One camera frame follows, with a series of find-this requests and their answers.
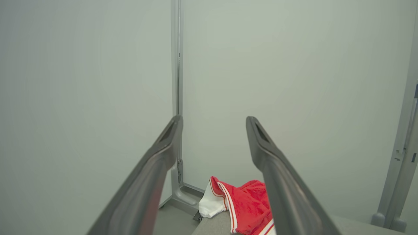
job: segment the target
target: red garment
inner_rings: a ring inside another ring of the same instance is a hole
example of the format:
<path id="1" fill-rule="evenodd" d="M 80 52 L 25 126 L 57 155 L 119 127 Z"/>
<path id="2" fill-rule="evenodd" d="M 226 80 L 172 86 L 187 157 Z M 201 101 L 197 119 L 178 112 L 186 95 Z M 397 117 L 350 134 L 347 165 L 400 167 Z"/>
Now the red garment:
<path id="1" fill-rule="evenodd" d="M 205 208 L 205 204 L 208 203 L 212 203 L 211 208 L 213 208 L 213 203 L 216 201 L 222 208 L 221 210 L 217 209 L 216 214 L 229 209 L 231 233 L 242 233 L 244 235 L 275 234 L 273 215 L 264 183 L 251 180 L 236 188 L 212 176 L 209 180 L 209 186 L 211 192 L 206 190 L 199 203 L 199 211 L 200 208 L 208 210 Z"/>

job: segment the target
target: red and white clothing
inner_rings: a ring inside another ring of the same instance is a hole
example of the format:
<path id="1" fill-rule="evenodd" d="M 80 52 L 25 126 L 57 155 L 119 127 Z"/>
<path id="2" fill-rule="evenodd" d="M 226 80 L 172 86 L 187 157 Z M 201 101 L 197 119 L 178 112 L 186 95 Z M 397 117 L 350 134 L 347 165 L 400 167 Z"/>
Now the red and white clothing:
<path id="1" fill-rule="evenodd" d="M 264 183 L 251 180 L 236 188 L 212 176 L 199 202 L 199 212 L 212 218 L 226 210 L 231 216 L 231 233 L 276 235 Z"/>

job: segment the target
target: red cloth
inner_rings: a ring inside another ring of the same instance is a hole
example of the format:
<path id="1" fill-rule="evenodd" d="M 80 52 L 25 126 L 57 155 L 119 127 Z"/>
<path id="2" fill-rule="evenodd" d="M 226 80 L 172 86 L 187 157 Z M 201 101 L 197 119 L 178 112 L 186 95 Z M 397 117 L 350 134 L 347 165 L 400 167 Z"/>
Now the red cloth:
<path id="1" fill-rule="evenodd" d="M 251 180 L 236 188 L 214 176 L 210 178 L 209 183 L 213 195 L 223 197 L 225 209 L 229 209 L 231 233 L 275 234 L 273 215 L 264 183 Z"/>

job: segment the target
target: white wall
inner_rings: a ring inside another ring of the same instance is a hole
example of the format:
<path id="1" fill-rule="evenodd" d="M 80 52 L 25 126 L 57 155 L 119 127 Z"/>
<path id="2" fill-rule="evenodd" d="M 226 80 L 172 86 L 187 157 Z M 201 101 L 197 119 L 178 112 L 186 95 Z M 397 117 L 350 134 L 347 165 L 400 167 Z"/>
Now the white wall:
<path id="1" fill-rule="evenodd" d="M 184 182 L 262 180 L 256 116 L 329 213 L 370 222 L 395 141 L 415 0 L 184 0 Z"/>
<path id="2" fill-rule="evenodd" d="M 87 232 L 172 117 L 170 20 L 162 0 L 0 2 L 0 234 Z"/>

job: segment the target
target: white partition panel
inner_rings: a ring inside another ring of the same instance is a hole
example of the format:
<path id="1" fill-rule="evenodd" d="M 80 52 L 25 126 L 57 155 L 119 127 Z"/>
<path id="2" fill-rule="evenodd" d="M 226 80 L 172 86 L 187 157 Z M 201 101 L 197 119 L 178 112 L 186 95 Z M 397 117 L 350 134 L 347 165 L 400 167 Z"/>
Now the white partition panel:
<path id="1" fill-rule="evenodd" d="M 0 234 L 85 234 L 153 144 L 173 115 L 170 4 L 0 3 Z"/>
<path id="2" fill-rule="evenodd" d="M 256 116 L 322 205 L 369 222 L 403 102 L 415 0 L 184 0 L 184 182 L 262 180 Z"/>

